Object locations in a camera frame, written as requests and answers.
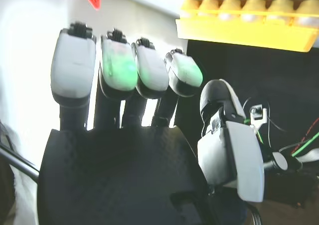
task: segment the white wall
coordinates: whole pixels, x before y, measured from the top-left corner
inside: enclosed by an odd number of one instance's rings
[[[0,119],[17,134],[18,151],[37,166],[50,130],[59,128],[59,106],[50,89],[55,43],[59,31],[75,20],[86,22],[97,36],[114,27],[129,42],[146,36],[162,56],[187,47],[177,38],[172,17],[130,0],[102,0],[99,11],[86,0],[0,0]],[[28,179],[14,172],[20,211],[15,224],[35,224],[36,187],[25,186]]]

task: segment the green wire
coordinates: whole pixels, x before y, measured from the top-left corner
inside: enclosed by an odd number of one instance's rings
[[[257,134],[258,134],[258,137],[259,137],[259,139],[260,139],[260,142],[261,142],[262,144],[264,144],[264,141],[263,141],[263,139],[261,138],[261,135],[260,135],[259,131],[257,131]]]
[[[300,153],[302,150],[304,150],[309,144],[311,144],[317,137],[319,137],[319,132],[313,136],[312,139],[310,139],[308,142],[306,142],[301,148],[299,148],[297,151],[295,151],[292,156],[296,156],[298,153]]]

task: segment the yellow tray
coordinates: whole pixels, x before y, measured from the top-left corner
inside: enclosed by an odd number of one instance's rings
[[[248,23],[239,20],[183,18],[176,20],[177,35],[183,39],[215,41],[275,49],[308,52],[317,28],[279,24]]]

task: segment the yellow egg carton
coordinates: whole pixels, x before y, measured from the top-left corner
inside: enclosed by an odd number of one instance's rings
[[[319,0],[185,0],[179,38],[308,52],[319,34]]]

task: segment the red wire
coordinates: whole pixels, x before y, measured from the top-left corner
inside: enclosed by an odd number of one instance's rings
[[[295,151],[297,151],[297,149],[301,146],[302,142],[303,142],[303,141],[306,139],[306,137],[308,136],[310,130],[314,127],[314,125],[315,125],[318,121],[319,121],[319,118],[317,118],[317,119],[313,122],[313,124],[310,126],[310,128],[309,128],[308,131],[306,132],[306,135],[303,137],[303,139],[301,139],[300,144],[298,144],[298,145],[294,148],[294,150],[291,152],[291,154],[293,154]]]

